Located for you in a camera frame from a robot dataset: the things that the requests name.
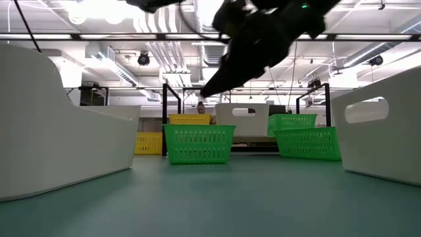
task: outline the yellow basket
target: yellow basket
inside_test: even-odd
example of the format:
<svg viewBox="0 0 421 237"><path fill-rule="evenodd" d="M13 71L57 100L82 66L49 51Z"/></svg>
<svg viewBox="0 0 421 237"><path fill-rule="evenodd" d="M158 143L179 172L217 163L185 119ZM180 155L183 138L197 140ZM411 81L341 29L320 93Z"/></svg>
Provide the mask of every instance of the yellow basket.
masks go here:
<svg viewBox="0 0 421 237"><path fill-rule="evenodd" d="M161 155L162 132L138 132L135 155Z"/></svg>
<svg viewBox="0 0 421 237"><path fill-rule="evenodd" d="M170 124L209 125L212 115L170 115Z"/></svg>

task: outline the green basket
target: green basket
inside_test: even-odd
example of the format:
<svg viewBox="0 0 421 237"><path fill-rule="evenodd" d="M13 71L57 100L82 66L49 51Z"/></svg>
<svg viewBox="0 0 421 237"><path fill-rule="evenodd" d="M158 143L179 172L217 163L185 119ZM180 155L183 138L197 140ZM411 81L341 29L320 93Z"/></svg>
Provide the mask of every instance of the green basket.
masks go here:
<svg viewBox="0 0 421 237"><path fill-rule="evenodd" d="M336 128L310 128L275 131L282 157L340 161Z"/></svg>
<svg viewBox="0 0 421 237"><path fill-rule="evenodd" d="M269 117L268 136L274 131L314 128L317 115L277 114Z"/></svg>
<svg viewBox="0 0 421 237"><path fill-rule="evenodd" d="M227 163L235 126L165 124L168 158L172 164Z"/></svg>

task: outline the teal floor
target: teal floor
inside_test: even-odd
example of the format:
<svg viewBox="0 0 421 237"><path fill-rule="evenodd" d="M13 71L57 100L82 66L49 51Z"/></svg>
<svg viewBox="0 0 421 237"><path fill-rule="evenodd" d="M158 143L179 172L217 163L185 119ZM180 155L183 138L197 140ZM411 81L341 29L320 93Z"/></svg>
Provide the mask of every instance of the teal floor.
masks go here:
<svg viewBox="0 0 421 237"><path fill-rule="evenodd" d="M0 236L421 236L421 188L341 163L233 157L132 169L0 203Z"/></svg>

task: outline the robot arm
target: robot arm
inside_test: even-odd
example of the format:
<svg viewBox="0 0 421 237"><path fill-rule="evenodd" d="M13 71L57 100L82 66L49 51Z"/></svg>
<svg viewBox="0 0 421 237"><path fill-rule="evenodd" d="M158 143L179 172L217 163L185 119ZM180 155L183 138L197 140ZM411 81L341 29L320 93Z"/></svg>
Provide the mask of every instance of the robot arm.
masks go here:
<svg viewBox="0 0 421 237"><path fill-rule="evenodd" d="M154 13L159 7L183 0L126 0ZM201 90L203 97L242 86L284 60L291 44L307 32L311 38L325 30L324 15L340 0L251 0L258 11L244 9L245 0L225 0L213 27L231 37L220 68ZM276 9L270 14L269 9Z"/></svg>

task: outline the white storage bin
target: white storage bin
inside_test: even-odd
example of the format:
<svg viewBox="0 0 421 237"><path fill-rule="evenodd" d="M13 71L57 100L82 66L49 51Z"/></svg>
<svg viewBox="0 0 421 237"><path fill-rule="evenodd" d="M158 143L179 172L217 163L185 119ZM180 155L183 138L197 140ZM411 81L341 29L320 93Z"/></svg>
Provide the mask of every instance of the white storage bin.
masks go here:
<svg viewBox="0 0 421 237"><path fill-rule="evenodd" d="M266 136L268 133L269 105L267 104L222 103L216 105L215 109L218 125L237 126L234 136L257 137ZM247 109L254 109L256 113L248 114Z"/></svg>
<svg viewBox="0 0 421 237"><path fill-rule="evenodd" d="M421 67L413 68L332 99L344 169L421 185L420 75ZM374 97L387 101L378 104L385 118L345 116L349 105Z"/></svg>

